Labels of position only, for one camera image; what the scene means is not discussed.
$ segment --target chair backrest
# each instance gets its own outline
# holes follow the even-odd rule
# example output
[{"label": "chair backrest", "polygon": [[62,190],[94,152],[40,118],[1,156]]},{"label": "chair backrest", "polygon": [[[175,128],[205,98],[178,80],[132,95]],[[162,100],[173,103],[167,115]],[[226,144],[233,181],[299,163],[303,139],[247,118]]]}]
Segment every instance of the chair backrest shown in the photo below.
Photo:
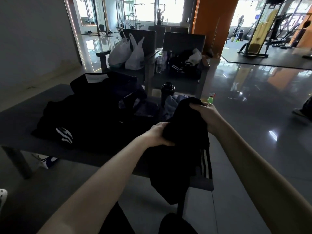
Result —
[{"label": "chair backrest", "polygon": [[185,28],[185,27],[171,27],[170,28],[170,32],[187,34],[188,33],[188,28]]},{"label": "chair backrest", "polygon": [[150,30],[132,30],[132,29],[123,29],[123,32],[125,34],[125,37],[129,38],[129,34],[131,33],[133,37],[135,38],[135,41],[138,43],[143,37],[144,41],[142,44],[142,48],[144,51],[144,56],[147,56],[148,54],[154,53],[156,49],[156,31],[150,31]]},{"label": "chair backrest", "polygon": [[156,47],[157,48],[162,48],[163,45],[163,36],[165,35],[166,32],[166,27],[164,26],[149,26],[149,30],[151,31],[156,31]]},{"label": "chair backrest", "polygon": [[205,35],[166,32],[163,38],[163,51],[172,51],[174,54],[178,54],[197,48],[202,53],[205,39]]}]

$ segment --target black leggings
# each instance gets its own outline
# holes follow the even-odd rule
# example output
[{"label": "black leggings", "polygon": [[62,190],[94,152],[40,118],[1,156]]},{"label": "black leggings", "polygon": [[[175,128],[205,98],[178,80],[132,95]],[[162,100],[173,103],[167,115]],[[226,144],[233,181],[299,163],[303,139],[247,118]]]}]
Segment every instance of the black leggings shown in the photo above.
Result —
[{"label": "black leggings", "polygon": [[[126,233],[135,234],[127,217],[120,208],[118,202],[107,215],[99,234]],[[197,234],[194,228],[175,213],[167,214],[160,223],[158,234],[185,233]]]}]

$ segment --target tile floor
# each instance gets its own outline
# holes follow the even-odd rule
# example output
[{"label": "tile floor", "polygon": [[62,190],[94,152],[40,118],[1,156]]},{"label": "tile floor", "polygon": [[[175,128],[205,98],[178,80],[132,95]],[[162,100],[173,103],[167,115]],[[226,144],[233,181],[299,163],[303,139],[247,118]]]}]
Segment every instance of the tile floor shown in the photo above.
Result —
[{"label": "tile floor", "polygon": [[[0,111],[56,84],[68,84],[83,72],[100,72],[99,58],[94,52],[101,47],[109,49],[112,42],[101,39],[80,36],[85,49],[84,67],[20,92],[7,99]],[[312,203],[312,124],[291,114],[312,94],[312,71],[233,64],[224,59],[212,60],[211,66],[202,98],[217,93],[214,104],[220,114]],[[185,219],[198,233],[269,233],[213,136],[210,155],[215,190],[211,193],[190,189]],[[0,186],[9,191],[0,216],[0,229],[7,228],[12,233],[35,233],[97,170],[64,160],[45,170],[38,168],[29,153],[25,157],[36,171],[29,180],[23,180],[0,151]],[[150,186],[147,178],[137,176],[131,177],[120,205],[136,233],[158,233],[162,217],[176,210]]]}]

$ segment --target person's leg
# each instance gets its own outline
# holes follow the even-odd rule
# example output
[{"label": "person's leg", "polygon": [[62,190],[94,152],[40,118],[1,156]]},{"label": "person's leg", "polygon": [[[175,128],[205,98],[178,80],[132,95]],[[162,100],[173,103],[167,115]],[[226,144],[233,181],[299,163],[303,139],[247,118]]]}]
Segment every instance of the person's leg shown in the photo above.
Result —
[{"label": "person's leg", "polygon": [[125,233],[125,234],[135,234],[132,229],[127,217],[123,213],[118,202],[111,209],[110,213],[107,215],[99,234],[111,234],[111,233]]},{"label": "person's leg", "polygon": [[191,224],[175,213],[169,213],[161,221],[158,234],[172,233],[197,234]]},{"label": "person's leg", "polygon": [[303,104],[302,109],[295,108],[293,113],[312,120],[312,96]]},{"label": "person's leg", "polygon": [[6,198],[7,198],[7,191],[5,189],[0,189],[0,214],[1,214],[2,207],[6,201]]}]

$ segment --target white label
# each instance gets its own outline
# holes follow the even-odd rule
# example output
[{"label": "white label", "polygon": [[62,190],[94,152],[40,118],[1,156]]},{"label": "white label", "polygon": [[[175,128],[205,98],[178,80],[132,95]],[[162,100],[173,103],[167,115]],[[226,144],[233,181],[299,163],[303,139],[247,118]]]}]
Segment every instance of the white label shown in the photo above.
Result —
[{"label": "white label", "polygon": [[86,74],[85,77],[87,78],[88,83],[99,83],[102,82],[104,79],[108,78],[106,74]]}]

